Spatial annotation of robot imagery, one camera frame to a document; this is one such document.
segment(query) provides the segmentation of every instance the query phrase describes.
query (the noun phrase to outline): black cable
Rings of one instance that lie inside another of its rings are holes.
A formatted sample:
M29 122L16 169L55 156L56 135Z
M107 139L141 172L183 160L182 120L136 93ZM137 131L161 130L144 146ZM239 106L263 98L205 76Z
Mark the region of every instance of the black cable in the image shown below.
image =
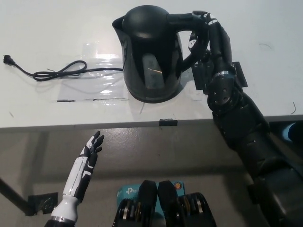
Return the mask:
M123 71L121 68L111 68L111 67L105 67L105 68L96 68L96 69L87 69L87 63L82 60L74 61L70 63L69 65L65 66L63 69L55 72L55 71L41 71L41 72L35 72L34 74L31 74L29 72L26 72L23 68L18 66L15 61L11 58L9 55L5 55L3 59L3 63L11 66L15 66L19 70L21 70L23 73L27 74L28 76L32 77L36 81L48 81L51 79L55 78L60 78L60 77L66 77L66 76L77 76L81 73L86 73L86 72L95 72L95 71L105 71L105 70L115 70L115 71ZM74 71L65 71L67 70L70 66L75 65L75 64L84 64L84 67L79 70L74 70Z

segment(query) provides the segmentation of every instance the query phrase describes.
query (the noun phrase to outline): white table surface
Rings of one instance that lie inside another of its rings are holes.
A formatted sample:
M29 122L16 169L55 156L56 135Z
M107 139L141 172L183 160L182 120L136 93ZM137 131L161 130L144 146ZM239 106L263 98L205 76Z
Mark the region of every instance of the white table surface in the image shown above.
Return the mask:
M291 0L0 0L0 54L30 72L59 70L78 60L87 43L98 53L121 56L112 21L133 7L151 4L170 13L212 12L231 38L248 88L268 120L303 119L303 2ZM187 56L189 33L182 33ZM38 83L0 64L0 131L178 125L212 118L193 81L175 98L145 104L128 100L57 103L63 80Z

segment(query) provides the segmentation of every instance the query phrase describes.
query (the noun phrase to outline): robotic arm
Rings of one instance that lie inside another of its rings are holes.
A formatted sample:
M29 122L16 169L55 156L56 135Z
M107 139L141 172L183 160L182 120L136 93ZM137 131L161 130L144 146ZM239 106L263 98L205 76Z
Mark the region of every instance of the robotic arm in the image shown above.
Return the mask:
M237 84L230 40L218 20L209 13L194 14L209 25L214 71L207 101L216 126L253 179L254 195L270 226L302 226L303 167L274 144L264 116Z
M102 150L100 146L104 136L99 136L100 131L97 131L76 158L63 190L63 199L53 210L45 227L75 226L78 219L77 206L83 201L98 158L97 153Z

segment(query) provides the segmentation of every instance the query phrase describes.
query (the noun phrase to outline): concrete floor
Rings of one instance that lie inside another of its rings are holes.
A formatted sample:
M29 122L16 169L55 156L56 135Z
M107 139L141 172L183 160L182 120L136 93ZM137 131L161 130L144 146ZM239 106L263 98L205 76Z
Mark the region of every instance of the concrete floor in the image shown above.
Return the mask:
M0 134L0 177L24 198L63 191L75 158L96 130ZM79 227L110 227L116 192L144 179L182 180L186 193L201 192L218 227L267 227L252 205L241 161L210 121L178 126L101 130L105 135L83 203ZM42 227L50 215L26 217L0 195L4 227Z

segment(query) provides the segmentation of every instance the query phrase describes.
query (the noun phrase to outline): white robotic hand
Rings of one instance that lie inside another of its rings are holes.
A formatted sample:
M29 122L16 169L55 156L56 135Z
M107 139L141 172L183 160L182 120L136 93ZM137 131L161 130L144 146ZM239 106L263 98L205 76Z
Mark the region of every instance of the white robotic hand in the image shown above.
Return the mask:
M97 131L84 146L82 152L75 160L63 191L63 195L74 196L79 200L79 203L82 202L89 185L98 158L97 153L102 150L100 146L104 136L99 136L100 131Z
M53 210L46 227L69 227L77 222L77 206L83 201L98 158L97 153L102 150L103 139L104 136L100 136L100 131L97 131L76 158L63 190L63 199Z

